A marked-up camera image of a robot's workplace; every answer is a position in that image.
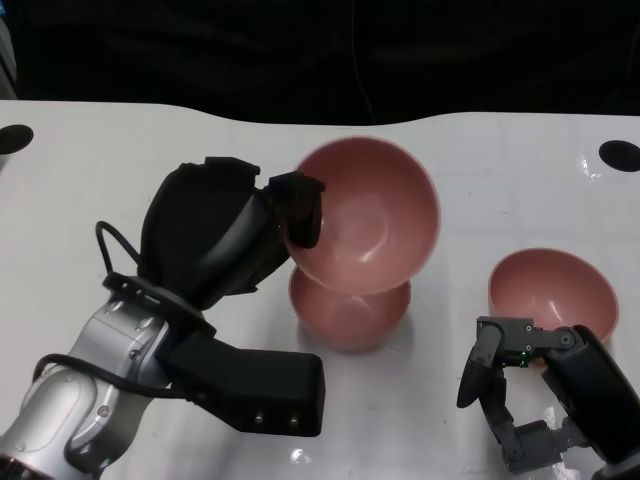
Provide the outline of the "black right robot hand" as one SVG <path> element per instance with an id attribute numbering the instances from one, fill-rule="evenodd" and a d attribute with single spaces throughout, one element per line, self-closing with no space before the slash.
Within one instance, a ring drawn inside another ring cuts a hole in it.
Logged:
<path id="1" fill-rule="evenodd" d="M 506 406 L 507 367 L 546 365 L 542 377 L 567 413 L 559 429 L 539 420 L 517 426 Z M 639 476 L 639 397 L 594 333 L 583 325 L 545 330 L 527 318 L 478 318 L 465 364 L 459 408 L 479 402 L 509 472 L 561 462 L 573 447 L 604 461 L 596 479 Z"/>

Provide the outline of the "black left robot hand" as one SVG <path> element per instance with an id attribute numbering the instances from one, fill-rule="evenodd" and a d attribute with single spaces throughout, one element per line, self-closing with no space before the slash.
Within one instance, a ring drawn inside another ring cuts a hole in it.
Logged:
<path id="1" fill-rule="evenodd" d="M 234 157 L 208 157 L 170 173 L 143 222 L 139 276 L 207 310 L 255 292 L 290 246 L 314 248 L 324 183 L 292 171 L 258 188 L 259 172 Z"/>

